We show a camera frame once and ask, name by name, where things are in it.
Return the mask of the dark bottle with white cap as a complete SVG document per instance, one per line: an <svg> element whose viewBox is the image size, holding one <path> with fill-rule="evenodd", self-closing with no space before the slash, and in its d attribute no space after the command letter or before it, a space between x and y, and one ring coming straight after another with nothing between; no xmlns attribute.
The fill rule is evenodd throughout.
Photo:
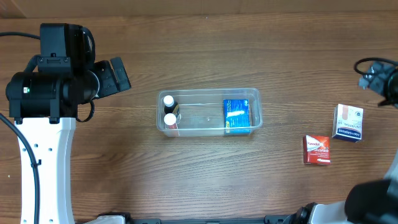
<svg viewBox="0 0 398 224"><path fill-rule="evenodd" d="M163 98L163 103L164 103L164 113L165 114L172 113L176 117L180 116L179 105L173 96L171 96L171 95L165 96Z"/></svg>

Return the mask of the orange tube with white cap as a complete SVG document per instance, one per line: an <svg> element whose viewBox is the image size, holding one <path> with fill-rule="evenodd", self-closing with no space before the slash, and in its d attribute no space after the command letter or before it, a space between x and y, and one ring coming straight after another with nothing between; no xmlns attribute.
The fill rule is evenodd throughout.
<svg viewBox="0 0 398 224"><path fill-rule="evenodd" d="M173 137L180 136L177 126L177 117L173 113L168 113L164 116L165 130Z"/></svg>

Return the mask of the blue lozenge box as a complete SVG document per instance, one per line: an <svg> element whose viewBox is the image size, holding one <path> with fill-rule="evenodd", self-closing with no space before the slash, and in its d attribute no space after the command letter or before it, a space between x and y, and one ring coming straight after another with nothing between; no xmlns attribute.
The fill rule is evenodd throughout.
<svg viewBox="0 0 398 224"><path fill-rule="evenodd" d="M225 134L250 134L249 100L223 100Z"/></svg>

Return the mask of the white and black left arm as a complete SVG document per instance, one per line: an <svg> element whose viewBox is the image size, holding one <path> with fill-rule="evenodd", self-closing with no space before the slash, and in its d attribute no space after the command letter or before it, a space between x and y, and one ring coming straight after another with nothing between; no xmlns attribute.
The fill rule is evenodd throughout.
<svg viewBox="0 0 398 224"><path fill-rule="evenodd" d="M21 223L74 223L70 157L78 106L131 88L119 57L79 63L31 58L6 87L21 155Z"/></svg>

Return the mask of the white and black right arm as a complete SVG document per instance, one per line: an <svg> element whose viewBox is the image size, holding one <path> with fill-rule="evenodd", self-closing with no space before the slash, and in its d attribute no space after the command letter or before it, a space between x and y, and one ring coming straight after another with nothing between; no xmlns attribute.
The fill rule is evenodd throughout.
<svg viewBox="0 0 398 224"><path fill-rule="evenodd" d="M370 57L357 61L354 70L362 75L359 86L369 88L385 100L379 106L397 107L397 62ZM397 223L397 158L384 178L358 184L345 201L310 203L284 216L284 223Z"/></svg>

